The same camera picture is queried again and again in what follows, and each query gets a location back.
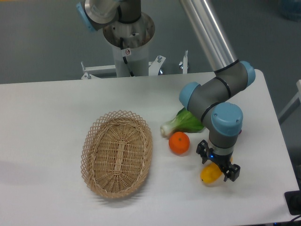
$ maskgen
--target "black cable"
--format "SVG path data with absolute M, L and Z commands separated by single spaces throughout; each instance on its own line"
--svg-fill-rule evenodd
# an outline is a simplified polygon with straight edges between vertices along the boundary
M 299 216 L 293 218 L 290 222 L 293 222 L 293 221 L 295 221 L 296 219 L 299 219 L 299 218 L 301 218 L 301 215 L 299 215 Z
M 124 49 L 124 48 L 123 48 L 123 38 L 120 38 L 120 44 L 119 44 L 119 47 L 120 47 L 121 50 Z M 134 75 L 134 73 L 133 73 L 133 71 L 132 71 L 130 65 L 129 65 L 128 62 L 127 62 L 127 58 L 126 58 L 125 56 L 123 56 L 122 59 L 123 59 L 123 62 L 126 64 L 127 69 L 128 69 L 128 72 L 130 73 L 131 77 L 135 77 L 135 75 Z

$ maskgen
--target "silver metal tube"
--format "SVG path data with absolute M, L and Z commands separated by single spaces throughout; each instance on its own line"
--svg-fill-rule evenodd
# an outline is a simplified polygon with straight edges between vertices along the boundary
M 236 57 L 209 0 L 180 0 L 198 40 L 214 71 L 231 63 Z
M 85 11 L 94 22 L 107 24 L 114 19 L 120 1 L 121 0 L 86 0 Z

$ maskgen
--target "label sticker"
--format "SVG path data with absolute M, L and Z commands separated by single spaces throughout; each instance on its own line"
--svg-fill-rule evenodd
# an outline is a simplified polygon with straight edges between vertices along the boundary
M 127 57 L 127 56 L 130 56 L 132 55 L 132 51 L 131 51 L 131 48 L 125 48 L 121 51 L 121 54 L 123 57 Z

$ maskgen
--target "blue joint cap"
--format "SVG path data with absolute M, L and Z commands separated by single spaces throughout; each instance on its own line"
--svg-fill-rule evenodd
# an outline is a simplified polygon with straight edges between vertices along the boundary
M 245 66 L 246 71 L 248 72 L 248 83 L 246 85 L 248 87 L 249 85 L 251 85 L 255 81 L 255 77 L 256 77 L 255 70 L 250 65 L 250 63 L 248 63 L 247 61 L 240 61 L 240 62 L 243 64 L 243 66 Z
M 243 112 L 237 105 L 221 103 L 214 108 L 211 121 L 220 134 L 227 137 L 236 136 L 243 125 Z
M 188 83 L 181 90 L 180 95 L 179 95 L 179 100 L 186 109 L 188 108 L 188 103 L 189 103 L 190 97 L 198 85 L 200 85 L 200 84 L 194 81 L 194 82 Z
M 83 9 L 83 7 L 82 7 L 82 5 L 81 5 L 80 2 L 76 4 L 76 9 L 77 9 L 77 11 L 79 12 L 80 17 L 82 18 L 82 20 L 83 20 L 85 26 L 87 27 L 87 29 L 88 29 L 90 32 L 96 32 L 96 30 L 94 29 L 94 27 L 93 27 L 92 24 L 90 23 L 90 21 L 89 21 L 87 15 L 85 14 L 85 11 L 84 11 L 84 9 Z

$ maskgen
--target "orange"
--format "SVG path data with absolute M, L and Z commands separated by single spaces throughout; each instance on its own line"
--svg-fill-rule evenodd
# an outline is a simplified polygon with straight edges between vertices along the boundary
M 183 132 L 174 133 L 168 141 L 170 149 L 176 154 L 183 154 L 190 146 L 189 137 Z

